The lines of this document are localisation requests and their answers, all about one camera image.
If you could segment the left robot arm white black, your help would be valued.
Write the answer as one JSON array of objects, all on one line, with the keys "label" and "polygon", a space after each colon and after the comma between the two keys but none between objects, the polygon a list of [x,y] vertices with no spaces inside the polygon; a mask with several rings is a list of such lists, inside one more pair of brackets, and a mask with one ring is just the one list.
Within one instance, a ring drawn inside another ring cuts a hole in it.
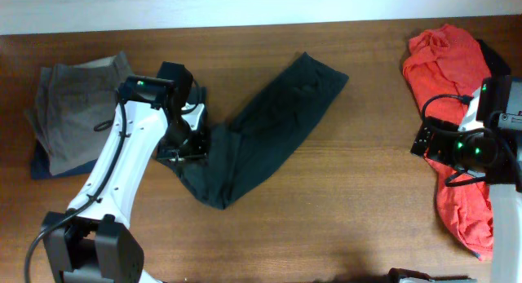
[{"label": "left robot arm white black", "polygon": [[25,255],[24,281],[43,245],[56,282],[153,282],[130,231],[135,196],[150,159],[180,165],[207,157],[205,116],[192,74],[128,77],[93,171],[65,212],[46,214]]}]

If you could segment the dark green t-shirt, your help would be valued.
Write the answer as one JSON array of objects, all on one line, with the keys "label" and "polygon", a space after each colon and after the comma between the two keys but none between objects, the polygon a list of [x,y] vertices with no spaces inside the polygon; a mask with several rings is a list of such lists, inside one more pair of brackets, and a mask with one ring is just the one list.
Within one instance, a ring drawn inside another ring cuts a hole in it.
[{"label": "dark green t-shirt", "polygon": [[349,80],[302,55],[230,122],[210,131],[195,161],[162,161],[200,202],[223,210],[270,178],[310,135]]}]

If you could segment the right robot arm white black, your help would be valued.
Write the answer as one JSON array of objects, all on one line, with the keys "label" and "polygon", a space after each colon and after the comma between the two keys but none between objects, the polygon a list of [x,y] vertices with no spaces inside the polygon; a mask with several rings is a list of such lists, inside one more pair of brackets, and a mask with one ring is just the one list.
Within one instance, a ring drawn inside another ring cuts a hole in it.
[{"label": "right robot arm white black", "polygon": [[493,209],[492,282],[521,280],[521,80],[489,77],[472,95],[459,125],[422,116],[411,152],[450,166],[450,188],[485,183]]}]

